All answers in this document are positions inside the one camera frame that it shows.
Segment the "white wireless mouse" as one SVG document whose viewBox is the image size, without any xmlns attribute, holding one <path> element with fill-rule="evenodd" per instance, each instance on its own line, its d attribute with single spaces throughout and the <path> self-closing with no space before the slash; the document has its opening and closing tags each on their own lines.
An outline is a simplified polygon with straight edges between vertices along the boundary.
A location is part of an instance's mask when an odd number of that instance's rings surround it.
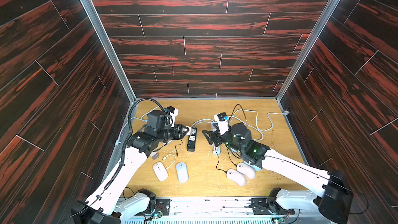
<svg viewBox="0 0 398 224">
<path fill-rule="evenodd" d="M 168 178 L 168 172 L 162 162 L 155 163 L 152 168 L 159 181 L 165 181 Z"/>
</svg>

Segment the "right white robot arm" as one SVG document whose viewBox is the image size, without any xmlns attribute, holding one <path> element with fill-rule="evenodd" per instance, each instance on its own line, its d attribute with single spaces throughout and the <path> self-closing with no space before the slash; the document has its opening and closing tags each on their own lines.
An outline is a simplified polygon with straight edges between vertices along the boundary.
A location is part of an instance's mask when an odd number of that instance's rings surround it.
<svg viewBox="0 0 398 224">
<path fill-rule="evenodd" d="M 292 160 L 255 141 L 242 122 L 202 133 L 211 146 L 225 145 L 227 150 L 238 153 L 242 162 L 236 169 L 226 171 L 227 178 L 237 185 L 244 186 L 247 179 L 256 178 L 257 172 L 265 169 L 306 188 L 305 191 L 291 191 L 276 187 L 263 203 L 252 203 L 253 208 L 277 215 L 290 215 L 296 209 L 318 211 L 333 223 L 348 222 L 353 191 L 340 171 L 328 172 Z"/>
</svg>

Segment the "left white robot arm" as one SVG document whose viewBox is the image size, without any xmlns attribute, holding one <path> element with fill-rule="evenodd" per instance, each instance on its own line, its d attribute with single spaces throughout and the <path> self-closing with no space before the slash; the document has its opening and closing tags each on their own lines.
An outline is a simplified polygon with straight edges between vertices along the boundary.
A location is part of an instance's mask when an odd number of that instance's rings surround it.
<svg viewBox="0 0 398 224">
<path fill-rule="evenodd" d="M 153 211 L 155 194 L 141 190 L 118 203 L 119 197 L 136 171 L 154 152 L 159 143 L 181 140 L 192 132 L 182 124 L 151 128 L 144 125 L 123 143 L 121 159 L 101 185 L 85 201 L 77 201 L 71 209 L 76 224 L 123 224 L 138 213 Z"/>
</svg>

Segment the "pink mouse rear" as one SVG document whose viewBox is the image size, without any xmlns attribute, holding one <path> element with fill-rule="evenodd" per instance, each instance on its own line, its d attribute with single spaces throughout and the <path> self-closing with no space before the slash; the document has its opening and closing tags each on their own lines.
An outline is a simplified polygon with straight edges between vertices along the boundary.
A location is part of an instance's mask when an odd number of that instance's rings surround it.
<svg viewBox="0 0 398 224">
<path fill-rule="evenodd" d="M 249 179 L 256 178 L 256 170 L 253 167 L 251 167 L 245 163 L 242 163 L 242 162 L 238 163 L 236 166 L 236 170 L 239 173 L 245 175 Z"/>
</svg>

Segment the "white power strip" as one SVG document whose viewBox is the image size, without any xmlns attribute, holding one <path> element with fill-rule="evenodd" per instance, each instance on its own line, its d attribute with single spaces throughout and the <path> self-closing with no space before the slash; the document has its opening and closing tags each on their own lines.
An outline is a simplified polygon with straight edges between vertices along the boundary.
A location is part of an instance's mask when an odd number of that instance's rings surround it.
<svg viewBox="0 0 398 224">
<path fill-rule="evenodd" d="M 212 137 L 212 152 L 214 155 L 220 155 L 220 145 L 219 145 L 219 139 L 218 139 L 218 133 L 219 133 L 219 129 L 218 129 L 218 124 L 216 122 L 212 122 L 210 124 L 211 130 L 215 133 L 215 135 L 213 135 Z"/>
</svg>

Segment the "black power strip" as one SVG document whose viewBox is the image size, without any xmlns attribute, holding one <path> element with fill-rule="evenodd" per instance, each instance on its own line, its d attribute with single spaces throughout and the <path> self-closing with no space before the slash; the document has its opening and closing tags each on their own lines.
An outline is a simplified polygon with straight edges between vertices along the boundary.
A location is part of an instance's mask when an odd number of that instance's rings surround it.
<svg viewBox="0 0 398 224">
<path fill-rule="evenodd" d="M 191 128 L 189 137 L 188 137 L 188 142 L 187 142 L 187 151 L 189 152 L 194 152 L 195 151 L 195 145 L 196 145 L 196 140 L 197 140 L 197 128 Z"/>
</svg>

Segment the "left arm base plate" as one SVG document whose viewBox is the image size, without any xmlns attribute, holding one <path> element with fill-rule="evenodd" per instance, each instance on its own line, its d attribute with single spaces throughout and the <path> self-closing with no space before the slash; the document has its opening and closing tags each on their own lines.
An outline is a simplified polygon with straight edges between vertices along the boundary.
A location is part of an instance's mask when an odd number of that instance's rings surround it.
<svg viewBox="0 0 398 224">
<path fill-rule="evenodd" d="M 168 216 L 170 214 L 171 199 L 158 198 L 155 193 L 147 189 L 140 189 L 138 192 L 149 197 L 149 204 L 147 209 L 138 213 L 137 216 L 161 218 L 162 216 Z"/>
</svg>

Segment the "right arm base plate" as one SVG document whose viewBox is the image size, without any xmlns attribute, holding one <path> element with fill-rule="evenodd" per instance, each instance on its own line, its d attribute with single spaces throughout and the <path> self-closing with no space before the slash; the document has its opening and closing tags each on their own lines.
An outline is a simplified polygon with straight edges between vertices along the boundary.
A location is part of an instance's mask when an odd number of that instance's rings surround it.
<svg viewBox="0 0 398 224">
<path fill-rule="evenodd" d="M 281 188 L 274 188 L 268 197 L 266 198 L 252 198 L 250 199 L 250 205 L 255 215 L 265 214 L 276 214 L 276 215 L 293 215 L 295 214 L 294 209 L 282 208 L 277 202 L 277 194 L 281 191 Z"/>
</svg>

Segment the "aluminium frame left post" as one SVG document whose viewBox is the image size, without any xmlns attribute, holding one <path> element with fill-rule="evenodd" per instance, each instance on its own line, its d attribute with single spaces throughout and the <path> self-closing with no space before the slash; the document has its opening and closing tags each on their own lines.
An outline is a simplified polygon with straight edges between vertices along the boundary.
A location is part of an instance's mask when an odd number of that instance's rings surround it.
<svg viewBox="0 0 398 224">
<path fill-rule="evenodd" d="M 117 58 L 116 52 L 110 42 L 110 39 L 105 31 L 105 28 L 100 20 L 100 17 L 92 3 L 92 0 L 80 0 L 83 9 L 85 10 L 96 35 L 105 50 L 105 53 L 113 67 L 114 74 L 117 76 L 125 95 L 129 100 L 129 110 L 133 108 L 133 103 L 135 101 L 135 95 L 128 85 L 128 80 L 126 74 L 122 71 L 122 66 Z M 122 127 L 119 137 L 124 138 L 123 141 L 117 140 L 116 147 L 111 156 L 110 163 L 107 167 L 107 174 L 104 176 L 102 184 L 95 190 L 95 192 L 90 196 L 94 200 L 102 199 L 105 200 L 106 197 L 117 197 L 121 194 L 124 187 L 127 185 L 127 180 L 134 175 L 137 168 L 134 160 L 128 157 L 128 155 L 134 155 L 134 149 L 127 149 L 126 144 L 129 138 L 129 133 L 125 129 L 128 127 L 130 117 L 126 117 L 124 121 L 124 126 Z"/>
</svg>

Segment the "aluminium frame post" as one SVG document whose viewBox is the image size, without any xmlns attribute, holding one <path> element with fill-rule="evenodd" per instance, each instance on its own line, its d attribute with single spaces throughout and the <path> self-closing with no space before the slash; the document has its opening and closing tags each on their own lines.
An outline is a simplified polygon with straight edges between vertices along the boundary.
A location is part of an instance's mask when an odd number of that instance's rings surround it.
<svg viewBox="0 0 398 224">
<path fill-rule="evenodd" d="M 330 4 L 332 13 L 310 35 L 281 104 L 305 161 L 318 169 L 342 172 L 348 188 L 358 191 L 362 169 L 355 155 L 366 129 L 368 104 L 375 99 L 356 71 L 375 48 L 351 28 L 350 16 L 361 0 Z"/>
<path fill-rule="evenodd" d="M 114 74 L 117 76 L 125 95 L 129 100 L 129 110 L 133 108 L 133 103 L 135 101 L 135 95 L 128 85 L 128 80 L 126 74 L 122 71 L 122 66 L 117 58 L 116 52 L 110 42 L 110 39 L 105 31 L 105 28 L 100 20 L 100 17 L 92 3 L 92 0 L 80 0 L 83 9 L 85 10 L 96 35 L 105 50 L 105 53 L 113 67 Z M 111 156 L 110 163 L 107 167 L 107 174 L 104 176 L 102 184 L 95 190 L 95 192 L 90 196 L 94 200 L 102 199 L 105 200 L 106 197 L 117 197 L 121 194 L 124 187 L 127 185 L 127 180 L 134 175 L 137 168 L 134 160 L 128 157 L 128 155 L 134 155 L 134 149 L 127 149 L 126 144 L 129 138 L 129 133 L 125 129 L 128 127 L 130 117 L 126 117 L 124 121 L 124 126 L 122 127 L 119 137 L 124 138 L 123 141 L 117 140 L 116 147 Z"/>
</svg>

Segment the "aluminium frame right post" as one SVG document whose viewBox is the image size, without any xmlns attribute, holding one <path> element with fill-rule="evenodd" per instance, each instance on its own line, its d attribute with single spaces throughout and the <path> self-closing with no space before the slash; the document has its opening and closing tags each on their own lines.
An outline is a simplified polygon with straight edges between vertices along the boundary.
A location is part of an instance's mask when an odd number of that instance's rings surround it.
<svg viewBox="0 0 398 224">
<path fill-rule="evenodd" d="M 355 155 L 366 129 L 368 104 L 375 99 L 356 71 L 375 48 L 351 28 L 350 16 L 361 0 L 330 4 L 332 13 L 310 35 L 281 104 L 305 161 L 318 169 L 342 172 L 348 188 L 358 191 L 362 169 Z"/>
</svg>

